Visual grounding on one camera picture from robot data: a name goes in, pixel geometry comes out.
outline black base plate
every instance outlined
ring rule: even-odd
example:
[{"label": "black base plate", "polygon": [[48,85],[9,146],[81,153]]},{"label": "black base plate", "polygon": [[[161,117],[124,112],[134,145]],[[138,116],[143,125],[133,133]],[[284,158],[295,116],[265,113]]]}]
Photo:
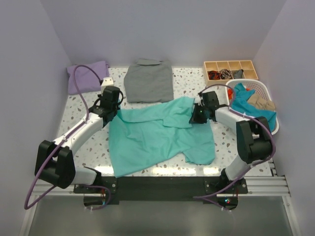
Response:
[{"label": "black base plate", "polygon": [[[102,180],[111,190],[110,204],[119,204],[119,201],[195,201],[194,196],[220,190],[215,187],[219,177],[102,177]],[[233,194],[236,189],[239,194],[248,193],[246,181],[242,179],[222,193]],[[73,192],[92,194],[100,193],[100,189],[75,185]]]}]

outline beige cloth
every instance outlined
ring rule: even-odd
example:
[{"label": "beige cloth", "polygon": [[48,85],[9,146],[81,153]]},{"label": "beige cloth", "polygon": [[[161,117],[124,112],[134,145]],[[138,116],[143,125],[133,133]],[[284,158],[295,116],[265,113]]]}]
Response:
[{"label": "beige cloth", "polygon": [[276,109],[276,106],[273,101],[265,100],[261,98],[257,93],[254,93],[247,100],[247,102],[260,110],[274,111]]}]

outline gray folded shirt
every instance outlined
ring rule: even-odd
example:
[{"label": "gray folded shirt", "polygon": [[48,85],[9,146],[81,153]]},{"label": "gray folded shirt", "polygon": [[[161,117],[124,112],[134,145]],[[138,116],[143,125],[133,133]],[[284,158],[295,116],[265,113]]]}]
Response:
[{"label": "gray folded shirt", "polygon": [[174,99],[170,61],[139,59],[124,78],[128,102],[169,102]]}]

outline red item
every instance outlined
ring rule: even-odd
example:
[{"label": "red item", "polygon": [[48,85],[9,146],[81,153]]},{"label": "red item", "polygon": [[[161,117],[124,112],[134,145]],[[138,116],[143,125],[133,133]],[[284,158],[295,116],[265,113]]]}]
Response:
[{"label": "red item", "polygon": [[227,95],[228,95],[228,100],[232,100],[232,95],[233,95],[232,89],[229,88],[227,90]]},{"label": "red item", "polygon": [[221,74],[215,70],[208,71],[209,80],[220,80]]}]

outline metal frame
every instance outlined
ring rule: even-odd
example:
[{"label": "metal frame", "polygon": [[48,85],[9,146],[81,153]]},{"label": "metal frame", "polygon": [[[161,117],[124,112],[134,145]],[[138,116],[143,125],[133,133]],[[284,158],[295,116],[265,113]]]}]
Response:
[{"label": "metal frame", "polygon": [[[289,224],[294,236],[301,236],[301,230],[292,208],[290,191],[285,177],[245,177],[247,182],[248,194],[239,194],[242,197],[258,197],[258,196],[278,196],[283,198],[283,204],[289,220]],[[35,186],[31,200],[35,200],[39,195],[46,191],[50,184],[41,183]],[[73,193],[73,185],[66,189],[55,188],[47,194],[48,196],[98,196],[99,194],[76,194]],[[232,194],[218,194],[218,197],[230,197]],[[28,236],[32,221],[35,215],[36,206],[33,206],[25,214],[24,221],[19,236]]]}]

